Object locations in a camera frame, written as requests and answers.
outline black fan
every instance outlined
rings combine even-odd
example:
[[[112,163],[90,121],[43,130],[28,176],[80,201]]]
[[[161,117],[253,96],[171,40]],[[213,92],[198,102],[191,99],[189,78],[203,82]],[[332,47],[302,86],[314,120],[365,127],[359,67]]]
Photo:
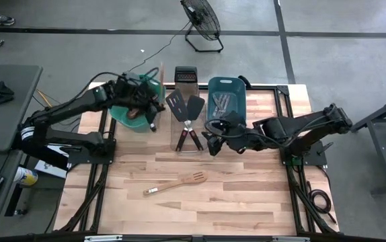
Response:
[[[192,25],[186,33],[186,41],[194,48],[196,52],[218,52],[222,51],[223,44],[220,40],[220,23],[214,10],[206,0],[181,0],[181,5],[187,13],[188,19]],[[188,39],[193,26],[198,30],[199,34],[205,39],[213,41],[218,40],[221,48],[218,50],[198,50]]]

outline teal basket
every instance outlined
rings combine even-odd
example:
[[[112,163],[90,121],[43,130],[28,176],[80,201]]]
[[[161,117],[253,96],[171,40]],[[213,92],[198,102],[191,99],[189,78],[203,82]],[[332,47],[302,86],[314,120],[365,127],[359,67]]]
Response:
[[[153,90],[156,93],[160,93],[160,85],[161,85],[160,81],[157,81],[155,79],[150,79],[150,78],[144,78],[144,81],[148,81],[149,85],[153,88]],[[163,103],[165,95],[166,95],[166,88],[163,88],[163,97],[159,96],[160,103]],[[131,120],[131,119],[128,119],[126,115],[128,108],[113,106],[112,108],[109,109],[109,111],[111,116],[115,120],[119,121],[119,123],[121,123],[125,127],[135,132],[148,132],[150,130],[149,124],[144,114]]]
[[[208,112],[206,119],[211,120],[213,112],[217,105],[214,102],[213,95],[219,97],[223,94],[230,96],[227,104],[226,114],[232,111],[237,112],[244,119],[247,117],[247,100],[245,83],[239,78],[234,77],[213,77],[208,83]]]

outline gray table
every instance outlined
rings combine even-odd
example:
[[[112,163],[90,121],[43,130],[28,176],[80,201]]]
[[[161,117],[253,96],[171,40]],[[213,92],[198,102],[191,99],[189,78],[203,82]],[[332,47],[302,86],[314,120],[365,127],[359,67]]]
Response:
[[[23,153],[10,150],[17,125],[24,119],[33,92],[38,84],[42,68],[37,66],[0,65],[0,81],[15,92],[12,102],[0,105],[0,169],[5,178],[0,193],[0,214],[11,188],[13,178]]]

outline wooden utensil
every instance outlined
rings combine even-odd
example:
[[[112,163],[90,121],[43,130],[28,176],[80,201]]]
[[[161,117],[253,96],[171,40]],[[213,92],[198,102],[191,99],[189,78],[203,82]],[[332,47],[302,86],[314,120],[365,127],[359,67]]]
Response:
[[[154,194],[156,192],[160,192],[168,188],[172,188],[174,186],[179,186],[182,184],[197,184],[197,183],[205,182],[207,179],[208,179],[207,172],[198,171],[196,173],[191,173],[190,175],[185,175],[176,181],[171,181],[166,184],[144,190],[144,195]]]

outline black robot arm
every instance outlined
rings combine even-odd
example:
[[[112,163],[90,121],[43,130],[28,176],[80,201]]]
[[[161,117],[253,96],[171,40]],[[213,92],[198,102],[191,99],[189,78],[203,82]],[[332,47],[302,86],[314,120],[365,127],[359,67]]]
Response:
[[[351,120],[342,108],[331,104],[323,111],[297,118],[267,118],[247,128],[245,120],[231,112],[219,120],[205,124],[208,132],[202,133],[208,140],[211,155],[216,155],[224,143],[242,154],[246,149],[288,149],[291,155],[301,156],[309,147],[328,134],[344,134],[350,130]],[[299,135],[310,130],[306,135]]]
[[[152,84],[141,81],[138,75],[124,73],[116,81],[89,89],[80,97],[37,111],[20,126],[14,148],[66,170],[67,158],[46,147],[48,143],[66,144],[74,146],[86,161],[93,163],[93,159],[86,157],[104,156],[115,145],[112,140],[104,139],[99,132],[77,134],[53,130],[51,125],[84,112],[99,112],[112,106],[137,108],[152,123],[164,108],[149,85]]]

